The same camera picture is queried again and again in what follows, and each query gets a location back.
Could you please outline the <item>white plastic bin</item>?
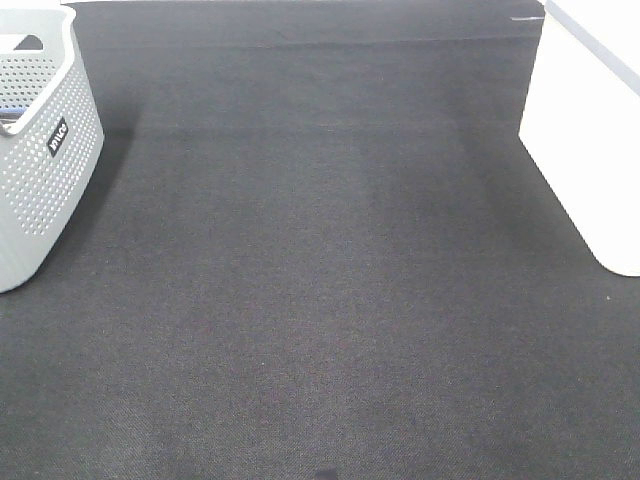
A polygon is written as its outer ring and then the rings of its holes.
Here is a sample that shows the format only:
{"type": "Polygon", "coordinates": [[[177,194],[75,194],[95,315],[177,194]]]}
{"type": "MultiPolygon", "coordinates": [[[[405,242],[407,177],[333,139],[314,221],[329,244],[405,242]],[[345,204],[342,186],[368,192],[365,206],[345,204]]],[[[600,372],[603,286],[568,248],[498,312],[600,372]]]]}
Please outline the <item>white plastic bin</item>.
{"type": "Polygon", "coordinates": [[[639,274],[639,4],[547,1],[519,137],[595,259],[639,274]]]}

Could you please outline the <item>blue towel in basket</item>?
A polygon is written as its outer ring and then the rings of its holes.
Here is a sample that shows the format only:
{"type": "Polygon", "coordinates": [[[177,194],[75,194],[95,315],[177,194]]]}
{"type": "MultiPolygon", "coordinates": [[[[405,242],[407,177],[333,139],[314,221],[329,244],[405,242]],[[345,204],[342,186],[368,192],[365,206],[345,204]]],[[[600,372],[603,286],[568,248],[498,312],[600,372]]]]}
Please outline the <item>blue towel in basket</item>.
{"type": "Polygon", "coordinates": [[[16,122],[25,113],[24,107],[1,107],[0,119],[3,122],[16,122]]]}

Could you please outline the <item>grey perforated laundry basket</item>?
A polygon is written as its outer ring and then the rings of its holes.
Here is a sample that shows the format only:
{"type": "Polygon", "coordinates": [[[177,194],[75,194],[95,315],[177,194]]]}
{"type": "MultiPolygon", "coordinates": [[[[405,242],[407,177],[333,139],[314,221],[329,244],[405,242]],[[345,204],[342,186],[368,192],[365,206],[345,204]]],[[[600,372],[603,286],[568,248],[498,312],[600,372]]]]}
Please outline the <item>grey perforated laundry basket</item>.
{"type": "Polygon", "coordinates": [[[59,1],[4,1],[1,107],[1,289],[27,282],[53,248],[96,167],[104,131],[74,31],[59,1]]]}

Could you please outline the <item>dark grey table mat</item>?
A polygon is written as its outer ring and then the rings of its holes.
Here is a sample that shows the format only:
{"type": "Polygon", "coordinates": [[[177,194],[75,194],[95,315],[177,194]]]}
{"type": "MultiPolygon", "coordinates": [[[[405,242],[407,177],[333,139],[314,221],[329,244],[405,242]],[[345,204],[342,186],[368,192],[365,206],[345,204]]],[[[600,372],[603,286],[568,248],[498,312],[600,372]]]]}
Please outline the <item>dark grey table mat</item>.
{"type": "Polygon", "coordinates": [[[635,479],[639,282],[518,138],[536,1],[87,2],[105,132],[1,298],[5,479],[635,479]]]}

